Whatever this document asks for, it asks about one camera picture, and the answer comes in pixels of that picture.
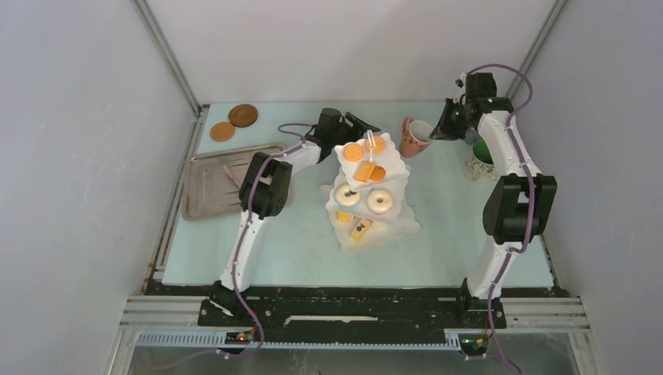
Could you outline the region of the pink mug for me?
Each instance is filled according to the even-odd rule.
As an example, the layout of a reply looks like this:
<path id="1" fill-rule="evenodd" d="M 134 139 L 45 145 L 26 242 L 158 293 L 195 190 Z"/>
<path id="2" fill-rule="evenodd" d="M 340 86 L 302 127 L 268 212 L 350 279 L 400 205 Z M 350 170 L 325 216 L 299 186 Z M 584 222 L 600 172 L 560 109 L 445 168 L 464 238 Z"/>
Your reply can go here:
<path id="1" fill-rule="evenodd" d="M 400 154 L 412 158 L 423 152 L 432 142 L 433 126 L 411 116 L 403 119 L 401 125 Z"/>

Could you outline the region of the small orange round cookie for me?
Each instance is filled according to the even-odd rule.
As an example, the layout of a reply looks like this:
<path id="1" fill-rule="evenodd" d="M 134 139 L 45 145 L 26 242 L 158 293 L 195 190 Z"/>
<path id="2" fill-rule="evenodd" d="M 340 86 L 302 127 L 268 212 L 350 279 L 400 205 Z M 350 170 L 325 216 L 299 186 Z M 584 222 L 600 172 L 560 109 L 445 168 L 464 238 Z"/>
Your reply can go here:
<path id="1" fill-rule="evenodd" d="M 374 135 L 367 138 L 365 147 L 372 155 L 379 155 L 385 150 L 385 141 L 382 136 Z"/>

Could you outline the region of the yellow square cake piece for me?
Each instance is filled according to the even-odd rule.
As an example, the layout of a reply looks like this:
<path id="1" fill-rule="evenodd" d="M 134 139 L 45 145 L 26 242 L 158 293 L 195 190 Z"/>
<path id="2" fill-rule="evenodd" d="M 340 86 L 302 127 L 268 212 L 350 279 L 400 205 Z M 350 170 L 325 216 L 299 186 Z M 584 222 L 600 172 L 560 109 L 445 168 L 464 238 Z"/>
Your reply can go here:
<path id="1" fill-rule="evenodd" d="M 372 161 L 363 161 L 357 171 L 355 172 L 353 178 L 359 182 L 368 182 L 371 179 L 371 175 L 374 172 L 376 164 Z"/>

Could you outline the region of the green-inside floral mug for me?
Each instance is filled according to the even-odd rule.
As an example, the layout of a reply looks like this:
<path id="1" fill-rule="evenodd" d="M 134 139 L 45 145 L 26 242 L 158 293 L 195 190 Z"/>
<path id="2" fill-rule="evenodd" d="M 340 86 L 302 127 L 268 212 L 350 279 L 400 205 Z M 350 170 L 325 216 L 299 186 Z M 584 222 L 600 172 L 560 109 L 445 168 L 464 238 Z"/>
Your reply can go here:
<path id="1" fill-rule="evenodd" d="M 476 183 L 497 181 L 496 167 L 483 139 L 472 145 L 471 152 L 464 163 L 463 173 L 469 180 Z"/>

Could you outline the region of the white chocolate-hole donut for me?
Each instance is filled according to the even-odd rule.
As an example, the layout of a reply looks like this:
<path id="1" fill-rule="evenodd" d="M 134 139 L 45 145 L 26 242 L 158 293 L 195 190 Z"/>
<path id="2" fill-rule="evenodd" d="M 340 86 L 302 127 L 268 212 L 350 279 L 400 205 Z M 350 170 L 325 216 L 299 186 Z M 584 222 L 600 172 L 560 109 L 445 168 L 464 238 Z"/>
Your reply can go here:
<path id="1" fill-rule="evenodd" d="M 353 191 L 348 184 L 343 184 L 336 188 L 334 199 L 341 207 L 353 207 L 360 202 L 361 194 Z"/>

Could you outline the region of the white three-tier cake stand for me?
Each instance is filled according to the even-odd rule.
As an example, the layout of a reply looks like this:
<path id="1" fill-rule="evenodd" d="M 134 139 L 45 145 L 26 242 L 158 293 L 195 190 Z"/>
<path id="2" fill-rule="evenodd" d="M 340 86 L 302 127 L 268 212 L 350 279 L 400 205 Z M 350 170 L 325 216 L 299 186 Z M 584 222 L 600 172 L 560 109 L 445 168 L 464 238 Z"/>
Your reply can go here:
<path id="1" fill-rule="evenodd" d="M 362 252 L 419 232 L 405 198 L 410 167 L 390 134 L 369 133 L 335 146 L 333 153 L 339 173 L 321 193 L 343 252 Z"/>

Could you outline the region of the white frosted donut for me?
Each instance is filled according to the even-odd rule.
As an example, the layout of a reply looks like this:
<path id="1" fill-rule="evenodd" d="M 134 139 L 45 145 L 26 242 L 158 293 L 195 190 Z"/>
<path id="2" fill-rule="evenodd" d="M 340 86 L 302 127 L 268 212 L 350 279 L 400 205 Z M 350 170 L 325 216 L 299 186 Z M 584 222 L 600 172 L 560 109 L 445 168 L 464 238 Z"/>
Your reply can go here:
<path id="1" fill-rule="evenodd" d="M 367 207 L 374 214 L 386 214 L 393 207 L 392 195 L 387 190 L 374 189 L 367 197 Z"/>

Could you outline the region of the yellow swirl roll cake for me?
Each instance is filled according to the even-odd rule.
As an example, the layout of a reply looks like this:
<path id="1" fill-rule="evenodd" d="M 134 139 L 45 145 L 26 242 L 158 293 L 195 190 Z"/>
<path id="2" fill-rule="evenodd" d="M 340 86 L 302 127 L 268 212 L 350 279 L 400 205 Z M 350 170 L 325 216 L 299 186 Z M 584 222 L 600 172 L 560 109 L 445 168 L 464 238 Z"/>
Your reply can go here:
<path id="1" fill-rule="evenodd" d="M 339 223 L 348 223 L 353 220 L 353 215 L 344 212 L 337 212 L 336 219 Z"/>

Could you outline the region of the yellow cake with berries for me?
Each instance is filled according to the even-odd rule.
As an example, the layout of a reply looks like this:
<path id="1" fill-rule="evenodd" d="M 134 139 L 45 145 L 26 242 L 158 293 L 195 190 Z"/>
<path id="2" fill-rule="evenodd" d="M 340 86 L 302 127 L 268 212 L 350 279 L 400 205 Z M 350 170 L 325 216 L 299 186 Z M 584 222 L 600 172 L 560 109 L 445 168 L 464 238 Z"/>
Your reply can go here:
<path id="1" fill-rule="evenodd" d="M 369 219 L 360 219 L 355 227 L 350 231 L 350 238 L 355 242 L 361 242 L 366 233 L 371 229 L 371 221 Z"/>

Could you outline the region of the dark brown round coaster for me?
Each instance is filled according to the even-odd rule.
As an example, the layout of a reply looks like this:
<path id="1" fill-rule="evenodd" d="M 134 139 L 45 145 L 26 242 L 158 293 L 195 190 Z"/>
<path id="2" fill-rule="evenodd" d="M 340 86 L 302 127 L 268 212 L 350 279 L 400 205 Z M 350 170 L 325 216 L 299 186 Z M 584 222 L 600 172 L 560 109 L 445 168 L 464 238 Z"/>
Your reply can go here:
<path id="1" fill-rule="evenodd" d="M 240 104 L 233 107 L 228 113 L 229 122 L 235 127 L 249 127 L 253 125 L 259 117 L 257 108 L 251 104 Z"/>

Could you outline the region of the light brown round coaster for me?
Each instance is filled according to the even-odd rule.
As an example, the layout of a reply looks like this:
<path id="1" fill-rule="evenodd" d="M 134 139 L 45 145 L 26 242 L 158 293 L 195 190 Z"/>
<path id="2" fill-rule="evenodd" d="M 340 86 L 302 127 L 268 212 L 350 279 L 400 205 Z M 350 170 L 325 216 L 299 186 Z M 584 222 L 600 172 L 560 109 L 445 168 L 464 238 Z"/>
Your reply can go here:
<path id="1" fill-rule="evenodd" d="M 232 139 L 235 135 L 235 126 L 230 122 L 215 123 L 209 132 L 213 141 L 225 142 Z"/>

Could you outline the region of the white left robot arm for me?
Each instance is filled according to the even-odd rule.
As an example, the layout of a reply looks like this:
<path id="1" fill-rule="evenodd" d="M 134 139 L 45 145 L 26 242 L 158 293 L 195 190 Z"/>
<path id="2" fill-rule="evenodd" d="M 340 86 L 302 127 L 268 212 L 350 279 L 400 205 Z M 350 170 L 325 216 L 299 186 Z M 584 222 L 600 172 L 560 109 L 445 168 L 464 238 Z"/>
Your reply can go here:
<path id="1" fill-rule="evenodd" d="M 242 292 L 251 284 L 253 248 L 263 225 L 281 213 L 288 198 L 291 178 L 309 166 L 324 161 L 336 146 L 359 141 L 375 135 L 380 128 L 370 125 L 351 112 L 324 108 L 315 124 L 304 124 L 305 134 L 287 130 L 298 123 L 284 123 L 277 127 L 283 134 L 295 135 L 298 142 L 284 151 L 268 154 L 257 152 L 250 159 L 249 168 L 240 185 L 238 196 L 241 222 L 228 262 L 214 283 L 211 303 L 217 315 L 228 325 L 244 321 L 248 307 Z"/>

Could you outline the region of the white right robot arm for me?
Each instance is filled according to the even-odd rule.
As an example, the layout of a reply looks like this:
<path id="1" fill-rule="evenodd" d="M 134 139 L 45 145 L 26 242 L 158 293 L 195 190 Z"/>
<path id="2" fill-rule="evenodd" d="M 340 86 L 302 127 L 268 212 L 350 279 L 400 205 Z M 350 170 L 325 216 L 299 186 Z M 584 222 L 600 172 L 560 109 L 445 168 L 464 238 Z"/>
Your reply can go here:
<path id="1" fill-rule="evenodd" d="M 544 174 L 529 155 L 519 134 L 519 108 L 497 93 L 490 73 L 480 66 L 456 81 L 460 94 L 445 101 L 433 140 L 465 139 L 475 130 L 486 143 L 497 181 L 482 212 L 487 235 L 477 269 L 463 281 L 454 306 L 459 323 L 473 327 L 486 316 L 486 308 L 500 297 L 507 271 L 518 255 L 541 235 L 557 193 L 555 177 Z"/>

